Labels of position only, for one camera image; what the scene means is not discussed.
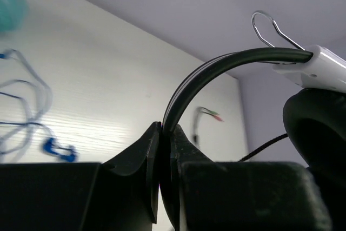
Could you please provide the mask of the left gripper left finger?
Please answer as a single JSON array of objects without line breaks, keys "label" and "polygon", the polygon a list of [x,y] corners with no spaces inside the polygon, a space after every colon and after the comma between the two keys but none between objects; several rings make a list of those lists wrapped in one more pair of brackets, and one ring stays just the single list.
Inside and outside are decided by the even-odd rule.
[{"label": "left gripper left finger", "polygon": [[1,165],[1,230],[151,230],[160,132],[152,123],[105,163]]}]

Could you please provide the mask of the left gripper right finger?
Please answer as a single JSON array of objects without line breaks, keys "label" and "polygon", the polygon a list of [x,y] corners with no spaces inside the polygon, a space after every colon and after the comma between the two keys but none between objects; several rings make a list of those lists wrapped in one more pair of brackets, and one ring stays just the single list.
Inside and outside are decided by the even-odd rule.
[{"label": "left gripper right finger", "polygon": [[307,169],[292,162],[214,162],[181,127],[161,134],[161,193],[176,230],[332,230]]}]

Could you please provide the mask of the white black headphones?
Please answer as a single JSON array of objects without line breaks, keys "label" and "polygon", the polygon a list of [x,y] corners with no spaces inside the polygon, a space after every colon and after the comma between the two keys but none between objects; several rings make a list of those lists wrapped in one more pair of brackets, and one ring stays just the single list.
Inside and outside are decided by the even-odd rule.
[{"label": "white black headphones", "polygon": [[214,78],[241,65],[271,63],[301,87],[283,108],[285,136],[308,164],[332,219],[332,230],[345,230],[345,61],[320,46],[297,43],[245,50],[216,57],[195,69],[174,92],[161,134],[172,134],[185,109]]}]

